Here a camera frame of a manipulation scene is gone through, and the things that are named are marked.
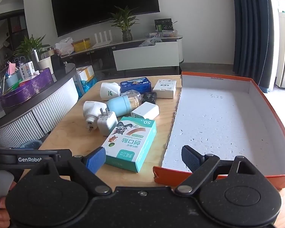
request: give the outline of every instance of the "curved counter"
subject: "curved counter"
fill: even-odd
[[[54,83],[0,118],[0,146],[19,147],[44,137],[78,101],[73,76],[76,66],[67,63],[54,72]]]

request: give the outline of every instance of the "metal screw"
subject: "metal screw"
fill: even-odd
[[[100,193],[100,194],[105,194],[105,193],[108,193],[110,191],[110,188],[108,186],[105,186],[105,185],[99,185],[95,188],[95,191],[97,193]]]
[[[182,194],[188,194],[190,192],[192,192],[192,187],[188,186],[188,185],[181,185],[177,187],[177,190],[180,191],[180,193]]]
[[[142,190],[139,191],[138,193],[139,193],[140,196],[146,196],[148,194],[148,192],[142,191]]]

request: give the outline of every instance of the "white cabinet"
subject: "white cabinet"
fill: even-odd
[[[179,42],[121,49],[113,51],[113,55],[117,70],[179,66]]]

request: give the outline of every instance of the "small plant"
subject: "small plant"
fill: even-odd
[[[40,56],[42,53],[46,52],[41,51],[41,48],[50,46],[42,44],[42,40],[44,39],[44,37],[45,35],[37,39],[34,39],[33,35],[29,39],[27,37],[24,37],[24,40],[21,42],[21,45],[19,45],[19,47],[14,51],[13,55],[24,56],[27,61],[31,61],[32,49],[36,49]]]
[[[126,6],[125,9],[117,6],[114,7],[116,7],[118,11],[117,13],[110,13],[113,16],[111,22],[114,23],[111,26],[119,27],[124,32],[130,30],[130,27],[134,24],[139,24],[135,22],[135,20],[139,19],[136,19],[136,16],[133,16],[131,13],[133,9],[129,9],[128,6]]]

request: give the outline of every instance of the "white plug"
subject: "white plug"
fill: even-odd
[[[104,136],[109,136],[116,127],[118,121],[115,112],[109,112],[106,108],[105,113],[100,109],[101,117],[97,120],[99,131]]]
[[[84,118],[86,120],[87,128],[92,130],[97,128],[97,120],[102,115],[100,108],[106,109],[107,105],[97,101],[85,101],[84,102]]]

